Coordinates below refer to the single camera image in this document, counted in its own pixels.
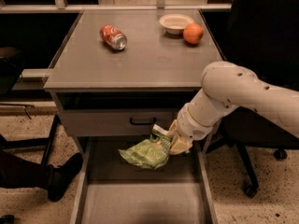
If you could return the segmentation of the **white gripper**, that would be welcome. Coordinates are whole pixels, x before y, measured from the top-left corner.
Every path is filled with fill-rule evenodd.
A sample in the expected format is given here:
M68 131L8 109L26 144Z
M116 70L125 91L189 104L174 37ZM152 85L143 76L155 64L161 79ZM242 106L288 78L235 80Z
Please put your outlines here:
M219 119L220 107L217 104L185 104L166 134L171 139L170 154L188 152L192 147L192 140L204 139Z

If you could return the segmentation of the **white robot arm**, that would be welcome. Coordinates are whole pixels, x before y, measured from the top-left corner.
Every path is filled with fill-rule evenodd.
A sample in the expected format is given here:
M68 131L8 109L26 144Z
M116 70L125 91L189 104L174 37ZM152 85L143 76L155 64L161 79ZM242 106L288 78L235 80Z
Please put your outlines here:
M299 137L299 91L265 83L248 68L218 61L201 75L201 89L178 112L168 137L170 153L187 152L206 138L214 125L238 107L245 107Z

